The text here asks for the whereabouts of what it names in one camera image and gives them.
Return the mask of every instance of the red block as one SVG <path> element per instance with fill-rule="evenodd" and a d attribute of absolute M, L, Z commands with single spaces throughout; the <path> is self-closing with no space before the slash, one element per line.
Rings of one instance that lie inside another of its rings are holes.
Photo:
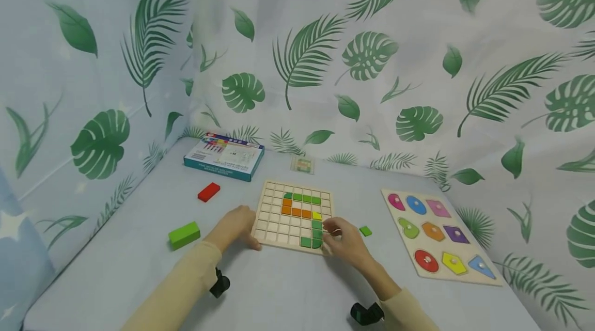
<path fill-rule="evenodd" d="M 209 184 L 209 186 L 205 187 L 202 191 L 200 191 L 200 193 L 198 194 L 198 199 L 200 199 L 203 202 L 207 202 L 209 199 L 211 199 L 213 195 L 217 194 L 217 192 L 221 188 L 222 187 L 212 182 Z"/>

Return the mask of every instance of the blue triangle piece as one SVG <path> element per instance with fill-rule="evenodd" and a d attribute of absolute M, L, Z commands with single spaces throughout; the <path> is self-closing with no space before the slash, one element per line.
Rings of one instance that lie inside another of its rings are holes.
<path fill-rule="evenodd" d="M 469 267 L 472 269 L 477 270 L 478 272 L 482 273 L 486 277 L 490 277 L 492 279 L 496 279 L 492 270 L 488 268 L 487 264 L 479 255 L 475 255 L 474 258 L 471 259 L 469 262 Z"/>

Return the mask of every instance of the red circle piece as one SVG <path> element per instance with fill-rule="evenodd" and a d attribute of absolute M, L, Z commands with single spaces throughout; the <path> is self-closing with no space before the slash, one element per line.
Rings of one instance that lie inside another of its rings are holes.
<path fill-rule="evenodd" d="M 417 261 L 418 265 L 423 269 L 430 273 L 438 272 L 438 261 L 436 261 L 431 253 L 423 249 L 419 249 L 415 252 L 414 257 L 415 261 Z"/>

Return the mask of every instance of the wooden grid board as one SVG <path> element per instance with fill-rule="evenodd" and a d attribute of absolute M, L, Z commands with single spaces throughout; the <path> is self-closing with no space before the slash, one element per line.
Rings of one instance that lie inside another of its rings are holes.
<path fill-rule="evenodd" d="M 330 191 L 267 180 L 252 235 L 264 245 L 323 255 L 322 222 L 332 216 Z"/>
<path fill-rule="evenodd" d="M 502 286 L 492 261 L 442 198 L 381 191 L 420 277 Z"/>

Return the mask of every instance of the green oval piece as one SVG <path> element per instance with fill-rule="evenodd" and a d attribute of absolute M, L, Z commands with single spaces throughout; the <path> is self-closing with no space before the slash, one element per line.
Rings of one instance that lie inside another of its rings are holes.
<path fill-rule="evenodd" d="M 399 225 L 403 227 L 403 233 L 405 234 L 405 236 L 407 238 L 410 238 L 410 240 L 412 240 L 413 238 L 418 236 L 419 228 L 416 227 L 415 225 L 413 225 L 412 222 L 410 222 L 402 217 L 399 218 L 398 222 L 399 222 Z"/>

